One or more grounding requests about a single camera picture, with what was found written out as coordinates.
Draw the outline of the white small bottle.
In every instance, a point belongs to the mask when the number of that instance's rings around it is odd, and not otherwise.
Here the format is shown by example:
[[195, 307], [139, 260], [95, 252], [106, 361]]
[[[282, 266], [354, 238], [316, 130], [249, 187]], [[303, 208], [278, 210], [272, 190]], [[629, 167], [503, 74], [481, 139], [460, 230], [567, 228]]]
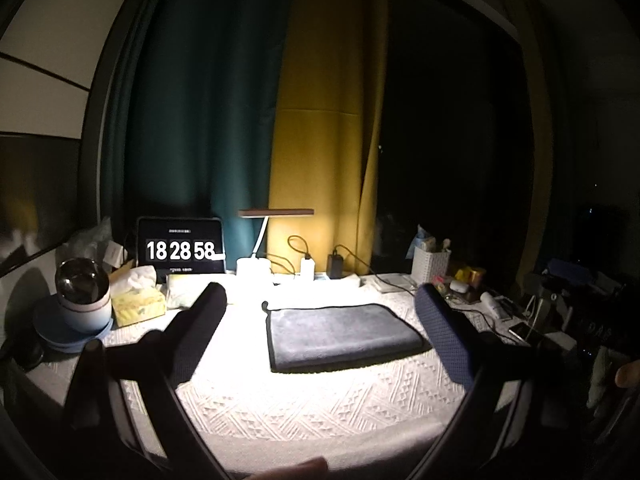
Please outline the white small bottle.
[[509, 318], [506, 310], [501, 307], [498, 300], [494, 296], [491, 296], [489, 292], [483, 292], [480, 295], [480, 302], [484, 304], [485, 308], [496, 320], [505, 320], [506, 318]]

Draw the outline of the smartphone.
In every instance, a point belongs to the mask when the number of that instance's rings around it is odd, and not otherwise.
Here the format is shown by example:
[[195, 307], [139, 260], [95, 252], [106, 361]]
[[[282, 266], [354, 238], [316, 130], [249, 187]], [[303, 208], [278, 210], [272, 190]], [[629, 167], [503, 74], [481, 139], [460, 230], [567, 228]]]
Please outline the smartphone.
[[536, 347], [539, 344], [539, 334], [525, 322], [519, 322], [509, 327], [508, 332], [518, 338], [519, 341], [523, 341], [532, 347]]

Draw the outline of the yellow tissue box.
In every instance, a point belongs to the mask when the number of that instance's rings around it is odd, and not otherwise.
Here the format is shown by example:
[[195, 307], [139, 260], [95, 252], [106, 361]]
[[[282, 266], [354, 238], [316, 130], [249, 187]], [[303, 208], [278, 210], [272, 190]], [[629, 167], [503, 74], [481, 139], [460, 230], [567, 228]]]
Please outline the yellow tissue box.
[[112, 306], [118, 328], [165, 314], [165, 295], [156, 287], [156, 279], [154, 266], [126, 266], [110, 275]]

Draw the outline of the gold small jar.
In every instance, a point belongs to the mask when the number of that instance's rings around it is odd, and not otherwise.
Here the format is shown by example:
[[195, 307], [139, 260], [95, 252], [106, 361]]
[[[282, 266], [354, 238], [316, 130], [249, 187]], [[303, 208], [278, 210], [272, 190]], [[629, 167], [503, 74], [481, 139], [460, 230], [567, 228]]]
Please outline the gold small jar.
[[462, 283], [468, 284], [470, 287], [478, 289], [482, 284], [485, 275], [485, 270], [481, 268], [472, 268], [472, 266], [465, 266], [457, 270], [454, 274], [454, 278]]

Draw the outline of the white woven basket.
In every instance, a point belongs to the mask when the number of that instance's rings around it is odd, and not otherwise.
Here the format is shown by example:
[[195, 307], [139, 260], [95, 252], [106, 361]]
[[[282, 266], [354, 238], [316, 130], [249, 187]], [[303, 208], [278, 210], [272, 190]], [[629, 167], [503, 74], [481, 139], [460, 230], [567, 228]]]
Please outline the white woven basket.
[[417, 284], [431, 283], [447, 274], [449, 252], [426, 252], [417, 247], [413, 253], [410, 278]]

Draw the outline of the white knitted tablecloth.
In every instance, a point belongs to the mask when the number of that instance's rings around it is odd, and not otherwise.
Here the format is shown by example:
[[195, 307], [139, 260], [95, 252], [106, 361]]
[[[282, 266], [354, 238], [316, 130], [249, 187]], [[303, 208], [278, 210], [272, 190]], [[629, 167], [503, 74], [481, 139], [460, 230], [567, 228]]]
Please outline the white knitted tablecloth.
[[229, 280], [229, 307], [178, 398], [230, 474], [326, 458], [335, 479], [402, 479], [445, 430], [464, 390], [434, 351], [334, 372], [271, 369], [268, 309], [382, 304], [418, 324], [412, 297], [371, 285], [258, 288]]

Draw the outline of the black tablet clock display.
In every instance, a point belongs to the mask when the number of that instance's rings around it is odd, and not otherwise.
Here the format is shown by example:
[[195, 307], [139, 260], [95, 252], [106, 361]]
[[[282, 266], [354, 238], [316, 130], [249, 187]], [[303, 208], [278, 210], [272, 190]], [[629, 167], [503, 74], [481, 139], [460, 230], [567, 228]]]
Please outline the black tablet clock display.
[[226, 272], [224, 230], [217, 217], [142, 217], [137, 222], [137, 265], [157, 276]]

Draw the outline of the white desk lamp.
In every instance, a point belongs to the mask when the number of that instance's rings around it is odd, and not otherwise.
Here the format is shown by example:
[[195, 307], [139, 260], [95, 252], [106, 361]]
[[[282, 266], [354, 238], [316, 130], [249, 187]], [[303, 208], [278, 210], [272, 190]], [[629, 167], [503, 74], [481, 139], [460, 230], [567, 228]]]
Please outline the white desk lamp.
[[238, 216], [242, 219], [260, 219], [262, 225], [258, 232], [256, 242], [252, 252], [248, 257], [236, 260], [235, 275], [238, 278], [264, 278], [271, 273], [268, 266], [269, 260], [258, 257], [258, 250], [262, 248], [267, 233], [268, 223], [271, 218], [288, 218], [288, 217], [312, 217], [314, 210], [312, 208], [247, 208], [240, 209]]

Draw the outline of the blue plate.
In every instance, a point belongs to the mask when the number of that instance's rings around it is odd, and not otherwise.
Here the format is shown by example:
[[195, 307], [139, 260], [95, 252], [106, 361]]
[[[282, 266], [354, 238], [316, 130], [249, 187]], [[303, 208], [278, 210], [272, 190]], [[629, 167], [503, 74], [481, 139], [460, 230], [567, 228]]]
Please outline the blue plate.
[[51, 295], [37, 301], [32, 312], [32, 324], [37, 335], [53, 350], [73, 354], [81, 352], [84, 345], [93, 339], [103, 339], [113, 326], [113, 318], [89, 333], [71, 328], [63, 320], [58, 297]]

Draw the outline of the grey folded towel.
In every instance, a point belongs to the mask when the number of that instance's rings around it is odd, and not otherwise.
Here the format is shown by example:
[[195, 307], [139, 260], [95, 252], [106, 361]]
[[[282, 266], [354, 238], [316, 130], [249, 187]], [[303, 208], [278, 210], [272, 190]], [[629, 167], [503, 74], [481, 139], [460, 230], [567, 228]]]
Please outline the grey folded towel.
[[430, 351], [412, 325], [382, 304], [265, 310], [271, 370], [317, 373], [383, 364]]

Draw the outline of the white power adapter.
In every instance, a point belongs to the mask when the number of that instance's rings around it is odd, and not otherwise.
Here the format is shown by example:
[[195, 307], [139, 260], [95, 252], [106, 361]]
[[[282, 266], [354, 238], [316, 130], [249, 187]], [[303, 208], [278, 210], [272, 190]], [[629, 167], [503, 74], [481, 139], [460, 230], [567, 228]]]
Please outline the white power adapter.
[[311, 255], [304, 255], [300, 259], [299, 263], [299, 277], [306, 282], [312, 282], [314, 280], [314, 270], [316, 270], [316, 263]]

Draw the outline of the black power adapter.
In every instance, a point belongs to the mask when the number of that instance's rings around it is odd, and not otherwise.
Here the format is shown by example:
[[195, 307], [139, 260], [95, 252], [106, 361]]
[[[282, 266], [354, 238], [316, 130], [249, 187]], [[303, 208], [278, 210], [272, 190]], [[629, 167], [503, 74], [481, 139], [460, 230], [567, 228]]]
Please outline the black power adapter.
[[338, 252], [332, 252], [326, 260], [326, 275], [330, 280], [343, 277], [344, 258]]

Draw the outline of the yellow curtain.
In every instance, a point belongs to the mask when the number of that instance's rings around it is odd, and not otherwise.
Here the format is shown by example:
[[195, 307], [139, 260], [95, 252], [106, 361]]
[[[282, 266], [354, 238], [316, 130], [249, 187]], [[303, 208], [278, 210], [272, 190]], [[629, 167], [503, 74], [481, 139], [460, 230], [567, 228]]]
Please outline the yellow curtain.
[[348, 272], [371, 261], [388, 0], [293, 0], [274, 118], [269, 205], [308, 208], [273, 219], [270, 252], [292, 255], [301, 235], [320, 271], [335, 247]]

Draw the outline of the teal curtain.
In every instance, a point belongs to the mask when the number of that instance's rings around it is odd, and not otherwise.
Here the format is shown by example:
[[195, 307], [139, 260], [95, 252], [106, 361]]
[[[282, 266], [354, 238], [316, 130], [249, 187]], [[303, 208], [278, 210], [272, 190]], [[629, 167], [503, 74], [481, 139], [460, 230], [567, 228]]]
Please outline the teal curtain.
[[131, 0], [106, 101], [100, 209], [134, 247], [142, 217], [218, 218], [226, 266], [266, 206], [292, 0]]

